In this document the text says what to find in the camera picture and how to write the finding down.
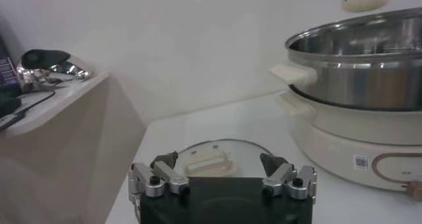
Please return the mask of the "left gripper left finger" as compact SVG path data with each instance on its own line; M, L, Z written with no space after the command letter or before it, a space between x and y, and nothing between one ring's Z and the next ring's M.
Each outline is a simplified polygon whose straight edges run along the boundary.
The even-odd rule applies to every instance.
M184 198L190 194L189 178L175 172L174 167L179 155L171 152L158 155L151 164L132 163L127 172L129 200L140 202L145 194L149 198L164 195L166 186L171 194Z

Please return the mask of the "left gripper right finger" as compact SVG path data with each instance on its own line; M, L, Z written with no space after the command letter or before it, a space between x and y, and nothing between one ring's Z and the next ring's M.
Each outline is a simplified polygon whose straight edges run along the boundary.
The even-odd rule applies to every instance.
M287 194L294 200L316 200L317 172L304 165L299 171L283 157L261 153L260 160L266 172L262 180L262 194L267 200Z

